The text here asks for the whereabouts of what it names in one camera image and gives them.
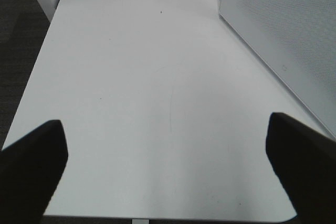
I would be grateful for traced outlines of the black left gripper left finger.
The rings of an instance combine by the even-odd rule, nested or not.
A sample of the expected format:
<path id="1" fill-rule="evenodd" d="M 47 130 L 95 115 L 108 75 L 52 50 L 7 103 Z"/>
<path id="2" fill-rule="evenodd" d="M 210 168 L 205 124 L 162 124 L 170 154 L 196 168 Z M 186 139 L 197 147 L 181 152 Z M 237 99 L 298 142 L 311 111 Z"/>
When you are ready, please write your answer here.
<path id="1" fill-rule="evenodd" d="M 40 223 L 68 161 L 60 120 L 1 150 L 1 223 Z"/>

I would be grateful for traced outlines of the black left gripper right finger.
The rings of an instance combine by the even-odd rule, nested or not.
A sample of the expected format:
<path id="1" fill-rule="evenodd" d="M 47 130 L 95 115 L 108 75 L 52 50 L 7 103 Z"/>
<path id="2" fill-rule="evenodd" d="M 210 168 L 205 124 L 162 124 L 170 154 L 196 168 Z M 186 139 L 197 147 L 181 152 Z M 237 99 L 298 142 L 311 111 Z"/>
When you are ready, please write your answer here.
<path id="1" fill-rule="evenodd" d="M 274 112 L 266 154 L 300 222 L 335 223 L 335 141 Z"/>

